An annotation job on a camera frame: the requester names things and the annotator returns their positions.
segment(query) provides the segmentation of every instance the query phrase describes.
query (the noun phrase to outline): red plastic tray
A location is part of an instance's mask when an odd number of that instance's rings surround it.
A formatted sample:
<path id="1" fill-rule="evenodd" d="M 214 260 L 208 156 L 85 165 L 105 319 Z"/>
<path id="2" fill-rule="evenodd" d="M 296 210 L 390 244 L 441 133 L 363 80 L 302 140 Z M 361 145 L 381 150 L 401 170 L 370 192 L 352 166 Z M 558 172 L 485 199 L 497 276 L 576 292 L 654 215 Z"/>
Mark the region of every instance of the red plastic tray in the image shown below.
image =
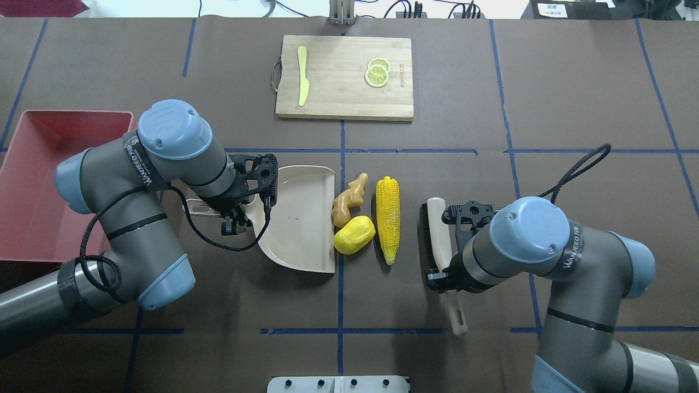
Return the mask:
<path id="1" fill-rule="evenodd" d="M 92 215 L 72 211 L 56 190 L 53 173 L 63 160 L 120 138 L 130 112 L 28 110 L 22 114 L 0 166 L 0 261 L 59 264 L 78 256 Z M 107 250 L 97 224 L 88 254 Z"/>

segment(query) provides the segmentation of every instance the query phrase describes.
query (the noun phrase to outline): yellow toy vegetable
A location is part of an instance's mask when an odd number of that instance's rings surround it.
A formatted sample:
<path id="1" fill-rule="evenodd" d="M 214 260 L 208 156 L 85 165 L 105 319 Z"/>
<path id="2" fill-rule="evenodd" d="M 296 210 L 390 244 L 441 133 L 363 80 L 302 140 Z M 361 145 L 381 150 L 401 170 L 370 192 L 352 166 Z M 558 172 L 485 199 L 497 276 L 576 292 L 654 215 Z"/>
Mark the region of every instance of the yellow toy vegetable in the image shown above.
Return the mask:
<path id="1" fill-rule="evenodd" d="M 389 176 L 376 183 L 376 224 L 384 258 L 392 265 L 401 242 L 401 189 Z"/>
<path id="2" fill-rule="evenodd" d="M 341 254 L 352 255 L 369 243 L 374 235 L 376 229 L 371 219 L 358 215 L 335 234 L 335 248 Z"/>
<path id="3" fill-rule="evenodd" d="M 362 173 L 358 178 L 349 182 L 349 188 L 343 191 L 333 201 L 333 224 L 337 228 L 342 228 L 350 221 L 350 208 L 356 208 L 364 203 L 364 186 L 369 175 Z"/>

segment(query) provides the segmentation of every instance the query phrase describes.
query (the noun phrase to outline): wooden cutting board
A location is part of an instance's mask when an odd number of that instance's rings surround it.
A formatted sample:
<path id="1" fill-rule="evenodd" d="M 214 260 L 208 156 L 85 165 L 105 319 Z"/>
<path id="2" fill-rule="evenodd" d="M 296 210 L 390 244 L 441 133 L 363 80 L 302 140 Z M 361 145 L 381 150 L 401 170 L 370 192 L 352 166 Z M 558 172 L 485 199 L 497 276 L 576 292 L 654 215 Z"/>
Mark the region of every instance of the wooden cutting board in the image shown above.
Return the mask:
<path id="1" fill-rule="evenodd" d="M 310 90 L 304 106 L 298 105 L 299 46 L 308 50 L 306 78 Z M 367 64 L 375 57 L 391 63 L 384 87 L 371 87 L 364 80 Z M 284 36 L 281 60 L 278 117 L 412 121 L 409 38 Z"/>

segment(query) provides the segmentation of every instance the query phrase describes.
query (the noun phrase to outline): toy ginger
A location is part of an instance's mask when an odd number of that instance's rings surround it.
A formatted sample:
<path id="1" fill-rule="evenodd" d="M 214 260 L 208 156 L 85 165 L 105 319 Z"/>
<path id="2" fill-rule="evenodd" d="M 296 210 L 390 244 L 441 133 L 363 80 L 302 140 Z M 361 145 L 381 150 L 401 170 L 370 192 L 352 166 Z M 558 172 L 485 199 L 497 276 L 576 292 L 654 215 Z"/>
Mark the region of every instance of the toy ginger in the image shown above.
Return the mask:
<path id="1" fill-rule="evenodd" d="M 342 228 L 352 219 L 350 208 L 356 208 L 364 203 L 364 186 L 369 180 L 369 175 L 361 173 L 358 178 L 349 182 L 345 191 L 341 192 L 333 201 L 333 224 Z"/>

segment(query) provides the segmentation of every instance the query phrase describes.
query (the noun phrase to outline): lemon slice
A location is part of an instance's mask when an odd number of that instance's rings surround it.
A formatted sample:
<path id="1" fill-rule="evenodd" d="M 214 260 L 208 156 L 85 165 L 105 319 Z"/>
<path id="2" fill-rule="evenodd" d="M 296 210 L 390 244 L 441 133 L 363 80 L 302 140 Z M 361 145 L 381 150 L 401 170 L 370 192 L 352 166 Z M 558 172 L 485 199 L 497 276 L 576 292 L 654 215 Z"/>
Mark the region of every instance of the lemon slice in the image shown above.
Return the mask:
<path id="1" fill-rule="evenodd" d="M 364 73 L 364 80 L 366 80 L 371 87 L 384 87 L 389 81 L 389 72 L 386 67 L 374 64 Z"/>
<path id="2" fill-rule="evenodd" d="M 389 63 L 389 61 L 383 57 L 374 57 L 373 59 L 369 60 L 369 64 L 366 65 L 366 68 L 370 69 L 374 64 L 383 66 L 387 73 L 391 73 L 391 63 Z"/>

